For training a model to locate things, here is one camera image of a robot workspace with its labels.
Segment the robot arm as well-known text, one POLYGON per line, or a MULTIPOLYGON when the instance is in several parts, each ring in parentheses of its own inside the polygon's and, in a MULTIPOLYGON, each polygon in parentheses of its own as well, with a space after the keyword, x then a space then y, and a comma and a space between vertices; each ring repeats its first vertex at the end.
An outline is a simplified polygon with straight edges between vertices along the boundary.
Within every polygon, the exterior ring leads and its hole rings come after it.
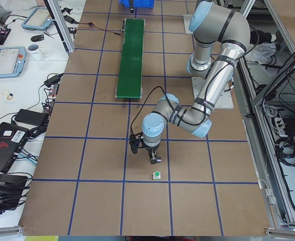
POLYGON ((146 149, 151 164, 161 161, 156 150, 165 126, 172 123, 191 134, 203 138, 212 122, 209 116, 231 79, 237 61, 249 49, 250 26, 244 15, 218 6, 212 1, 198 1, 189 24, 195 40, 195 51, 187 64, 187 71, 205 80, 187 109, 172 94, 165 94, 153 111, 142 121, 142 132, 130 135, 130 148, 136 154, 146 149))

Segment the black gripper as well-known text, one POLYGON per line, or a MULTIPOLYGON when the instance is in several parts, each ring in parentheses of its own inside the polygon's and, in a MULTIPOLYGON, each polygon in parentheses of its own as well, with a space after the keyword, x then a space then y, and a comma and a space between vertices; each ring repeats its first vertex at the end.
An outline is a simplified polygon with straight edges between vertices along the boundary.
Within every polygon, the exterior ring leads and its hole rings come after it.
POLYGON ((148 148, 147 149, 149 159, 150 159, 150 163, 152 165, 160 163, 162 161, 161 157, 157 155, 157 150, 158 150, 158 147, 153 147, 153 148, 148 148))

